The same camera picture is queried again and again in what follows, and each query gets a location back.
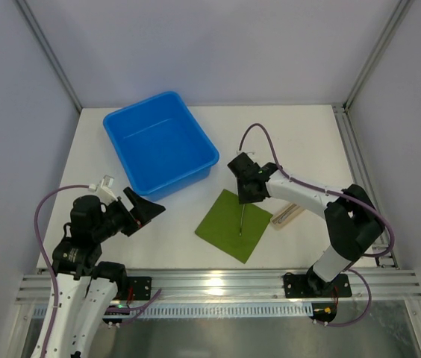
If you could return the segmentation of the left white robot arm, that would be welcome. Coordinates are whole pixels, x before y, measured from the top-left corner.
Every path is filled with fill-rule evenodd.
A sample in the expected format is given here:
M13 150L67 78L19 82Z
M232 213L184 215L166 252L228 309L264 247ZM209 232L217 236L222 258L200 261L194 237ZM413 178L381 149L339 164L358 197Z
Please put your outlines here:
M109 185L89 187L90 194L73 201L64 235L45 263L52 288L33 357L87 357L92 340L112 300L127 304L156 299L150 277L129 277L121 263L100 259L102 243L122 233L131 236L164 212L125 188L132 204L127 209Z

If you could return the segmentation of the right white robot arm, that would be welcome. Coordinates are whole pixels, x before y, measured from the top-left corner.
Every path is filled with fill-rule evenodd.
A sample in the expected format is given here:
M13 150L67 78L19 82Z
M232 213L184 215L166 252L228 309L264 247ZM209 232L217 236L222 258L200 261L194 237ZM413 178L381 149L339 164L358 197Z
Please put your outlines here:
M296 178L286 177L277 164L259 166L246 153L238 154L228 168L236 178L241 204L276 198L296 204L325 221L329 247L306 273L283 276L285 297L351 297L345 272L384 231L384 223L377 217L365 190L356 184L334 194L328 189L311 189Z

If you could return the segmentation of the silver table knife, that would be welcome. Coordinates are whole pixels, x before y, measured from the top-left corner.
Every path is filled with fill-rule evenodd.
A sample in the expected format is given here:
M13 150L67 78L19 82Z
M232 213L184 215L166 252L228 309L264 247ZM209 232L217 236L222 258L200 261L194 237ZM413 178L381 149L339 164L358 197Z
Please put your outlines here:
M286 210L280 216L275 219L275 224L283 225L285 222L293 220L296 216L298 216L303 211L302 208L297 207L291 210Z

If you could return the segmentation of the silver fork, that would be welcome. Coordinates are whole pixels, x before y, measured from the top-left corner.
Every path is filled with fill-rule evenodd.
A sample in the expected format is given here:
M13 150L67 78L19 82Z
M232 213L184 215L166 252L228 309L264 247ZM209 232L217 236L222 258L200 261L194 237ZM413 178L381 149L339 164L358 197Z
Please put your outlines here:
M246 204L242 204L239 221L239 237L243 235L243 221L245 216Z

